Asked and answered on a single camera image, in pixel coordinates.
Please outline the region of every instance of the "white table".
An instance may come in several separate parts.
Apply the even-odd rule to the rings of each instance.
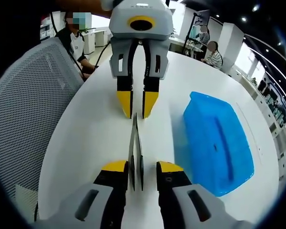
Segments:
[[[183,46],[184,45],[184,41],[179,39],[179,38],[170,37],[169,39],[171,41],[171,44],[175,44],[175,45],[178,45],[178,46]],[[193,51],[196,51],[196,52],[203,52],[201,49],[199,49],[198,47],[196,47],[195,45],[192,45],[192,44],[188,44],[187,47],[193,49]]]
[[[163,228],[155,165],[158,160],[174,162],[174,144],[184,144],[184,133],[178,127],[191,91],[225,100],[235,109],[250,145],[255,173],[221,200],[236,219],[259,221],[272,206],[278,190],[275,145],[262,113],[248,92],[228,75],[174,52],[168,53],[168,59],[170,65],[166,78],[160,82],[160,95],[152,114],[138,123],[144,155],[144,192],[128,188],[123,228]],[[133,110],[138,113],[142,106],[144,60],[139,47],[133,61]],[[121,111],[116,80],[106,61],[72,99],[51,137],[39,182],[40,218],[52,216],[63,198],[82,184],[93,182],[103,165],[127,159],[131,128],[132,120]]]

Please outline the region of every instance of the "black cable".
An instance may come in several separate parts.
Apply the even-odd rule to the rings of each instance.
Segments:
[[[97,62],[96,62],[96,64],[95,64],[95,67],[96,67],[96,68],[98,67],[97,64],[99,63],[103,52],[105,51],[105,49],[108,47],[108,45],[109,45],[110,43],[111,43],[111,42],[109,41],[108,44],[106,44],[106,46],[103,48],[103,50],[102,50],[102,52],[101,52],[101,54],[100,54],[100,56],[99,56],[99,58],[98,58],[98,60],[97,60]]]
[[[53,14],[52,14],[52,12],[50,13],[50,15],[51,15],[51,21],[52,21],[52,25],[53,25],[54,31],[55,31],[55,33],[57,34],[58,32],[57,32],[57,29],[56,29],[56,26],[55,26],[55,23],[54,23],[54,19],[53,19]],[[84,73],[82,72],[81,67],[78,65],[78,63],[77,63],[77,61],[75,60],[75,58],[73,57],[72,53],[70,53],[69,50],[67,50],[67,52],[68,52],[69,56],[71,57],[71,59],[73,60],[73,62],[74,62],[74,63],[76,64],[76,66],[78,67],[78,69],[80,70],[80,72],[81,72],[81,74],[82,74],[82,77],[83,77],[83,80],[85,81],[85,79],[84,79]]]
[[[35,211],[34,211],[34,222],[36,222],[36,221],[37,221],[37,212],[38,212],[38,202],[37,202],[37,204],[36,204],[36,206],[35,206]]]

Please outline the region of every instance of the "mesh chair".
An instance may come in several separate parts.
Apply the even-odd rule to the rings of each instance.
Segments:
[[[49,140],[82,84],[58,38],[27,51],[0,79],[0,181],[28,222]]]

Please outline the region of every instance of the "robotic hand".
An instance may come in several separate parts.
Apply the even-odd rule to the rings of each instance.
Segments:
[[[164,79],[173,31],[172,13],[161,0],[102,0],[103,10],[113,10],[109,28],[112,57],[110,67],[117,79],[117,97],[126,117],[132,117],[133,56],[139,42],[145,51],[143,118],[147,118],[159,93],[159,81]],[[119,61],[123,60],[119,71]]]

